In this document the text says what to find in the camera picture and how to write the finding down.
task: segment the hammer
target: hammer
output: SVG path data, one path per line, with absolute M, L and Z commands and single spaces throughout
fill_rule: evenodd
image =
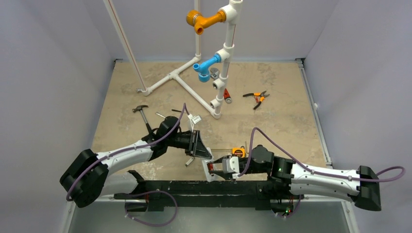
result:
M 148 108 L 148 107 L 149 106 L 147 106 L 147 105 L 139 105 L 136 108 L 132 109 L 132 111 L 133 111 L 133 113 L 135 113 L 137 111 L 140 112 L 140 114 L 143 117 L 143 121 L 146 124 L 147 131 L 149 131 L 149 134 L 152 134 L 153 133 L 152 128 L 150 127 L 149 123 L 147 122 L 146 116 L 144 115 L 144 112 L 143 112 L 143 108 Z

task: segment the wire cutters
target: wire cutters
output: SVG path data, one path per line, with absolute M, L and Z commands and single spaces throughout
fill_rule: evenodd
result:
M 257 105 L 253 108 L 253 110 L 256 110 L 260 104 L 262 104 L 262 101 L 265 99 L 265 97 L 268 97 L 270 94 L 265 95 L 266 91 L 261 92 L 261 93 L 248 93 L 248 94 L 244 94 L 243 97 L 247 97 L 247 96 L 256 96 L 256 97 L 260 97 L 259 99 L 259 103 L 257 103 Z

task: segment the pvc pipe frame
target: pvc pipe frame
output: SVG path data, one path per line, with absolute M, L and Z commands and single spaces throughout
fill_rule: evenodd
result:
M 219 119 L 221 114 L 221 105 L 222 105 L 222 101 L 223 101 L 223 93 L 224 93 L 224 89 L 227 85 L 227 72 L 229 70 L 229 63 L 231 60 L 231 56 L 233 53 L 233 38 L 234 38 L 234 33 L 235 33 L 235 24 L 231 24 L 228 23 L 227 25 L 227 32 L 226 32 L 226 40 L 225 40 L 225 45 L 230 44 L 231 48 L 231 54 L 230 54 L 230 58 L 226 59 L 223 62 L 223 70 L 222 70 L 222 74 L 220 75 L 220 79 L 222 81 L 225 82 L 224 88 L 220 88 L 218 95 L 216 96 L 216 100 L 220 103 L 219 106 L 216 107 L 216 109 L 213 109 L 202 97 L 200 97 L 187 83 L 185 83 L 185 81 L 183 81 L 180 77 L 179 74 L 184 71 L 185 69 L 191 67 L 193 64 L 197 63 L 200 61 L 201 59 L 201 48 L 200 48 L 200 36 L 196 34 L 196 54 L 195 57 L 193 57 L 190 61 L 188 61 L 187 63 L 185 63 L 183 66 L 173 70 L 172 72 L 170 72 L 169 74 L 167 74 L 166 77 L 164 77 L 163 79 L 161 79 L 160 81 L 156 82 L 155 84 L 153 84 L 150 87 L 146 87 L 144 84 L 144 81 L 142 79 L 141 76 L 141 72 L 137 66 L 137 62 L 135 60 L 135 57 L 133 55 L 132 49 L 130 47 L 130 44 L 126 38 L 126 34 L 124 32 L 123 27 L 121 26 L 120 23 L 120 19 L 119 16 L 117 15 L 116 9 L 112 3 L 112 0 L 103 0 L 104 4 L 106 5 L 106 9 L 109 12 L 110 18 L 112 19 L 112 22 L 116 28 L 116 32 L 120 38 L 120 41 L 123 45 L 123 49 L 126 52 L 129 60 L 131 61 L 132 65 L 133 65 L 133 69 L 135 71 L 135 73 L 137 74 L 137 76 L 139 77 L 139 84 L 142 87 L 141 89 L 137 89 L 137 92 L 141 92 L 143 93 L 144 96 L 148 96 L 149 94 L 151 94 L 155 89 L 159 88 L 162 84 L 166 83 L 169 80 L 176 80 L 184 89 L 186 89 L 201 105 L 204 106 L 204 108 L 206 108 L 210 114 L 215 118 L 215 119 Z M 230 0 L 229 2 L 234 1 L 234 2 L 241 2 L 241 0 Z M 194 0 L 194 9 L 196 11 L 200 11 L 200 0 Z

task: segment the hammer head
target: hammer head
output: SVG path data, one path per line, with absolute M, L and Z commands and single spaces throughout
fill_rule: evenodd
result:
M 139 105 L 136 108 L 132 109 L 132 111 L 135 113 L 137 111 L 141 111 L 143 108 L 148 108 L 149 106 L 147 105 Z

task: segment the tape measure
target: tape measure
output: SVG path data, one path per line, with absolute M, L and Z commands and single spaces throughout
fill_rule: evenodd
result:
M 232 148 L 232 156 L 237 156 L 239 158 L 246 157 L 246 152 L 244 150 L 244 147 Z

